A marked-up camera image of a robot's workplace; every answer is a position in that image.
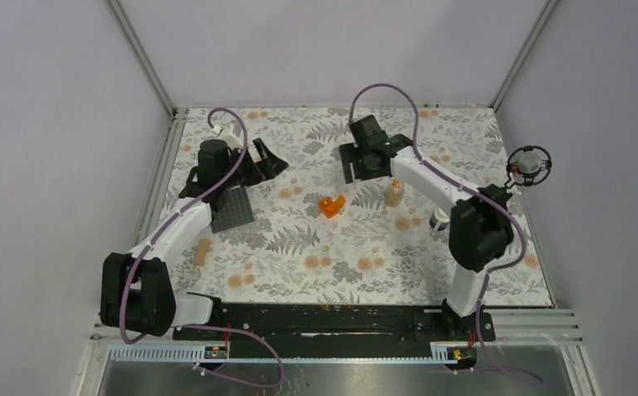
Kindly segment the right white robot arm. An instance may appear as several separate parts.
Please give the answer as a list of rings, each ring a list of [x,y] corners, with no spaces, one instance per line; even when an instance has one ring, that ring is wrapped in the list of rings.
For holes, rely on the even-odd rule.
[[[484,289],[485,271],[513,241],[505,191],[491,184],[479,187],[424,157],[412,139],[389,136],[372,115],[349,125],[353,142],[339,153],[347,183],[393,177],[413,187],[449,219],[448,247],[457,267],[445,303],[443,332],[461,340],[475,328],[472,314]]]

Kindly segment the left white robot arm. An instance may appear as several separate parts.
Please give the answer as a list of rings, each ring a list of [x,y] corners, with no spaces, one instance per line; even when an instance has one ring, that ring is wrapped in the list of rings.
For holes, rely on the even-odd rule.
[[[224,316],[213,309],[212,298],[174,292],[168,268],[229,204],[232,191],[270,181],[289,167],[261,139],[253,145],[258,160],[228,138],[201,143],[174,211],[143,242],[103,262],[103,325],[162,336],[169,328],[192,324],[206,339],[224,331]]]

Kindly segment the orange pill organizer box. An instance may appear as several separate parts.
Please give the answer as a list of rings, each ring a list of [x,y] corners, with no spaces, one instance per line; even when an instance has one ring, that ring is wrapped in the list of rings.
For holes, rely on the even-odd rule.
[[[345,206],[345,203],[346,199],[344,196],[338,196],[335,199],[330,196],[326,196],[318,202],[318,207],[327,219],[331,219],[340,213],[342,208]]]

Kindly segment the clear pill bottle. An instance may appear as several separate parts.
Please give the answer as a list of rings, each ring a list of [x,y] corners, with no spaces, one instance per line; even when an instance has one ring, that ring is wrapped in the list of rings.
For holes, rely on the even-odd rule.
[[[400,205],[404,197],[404,183],[398,179],[393,179],[385,192],[385,205],[396,208]]]

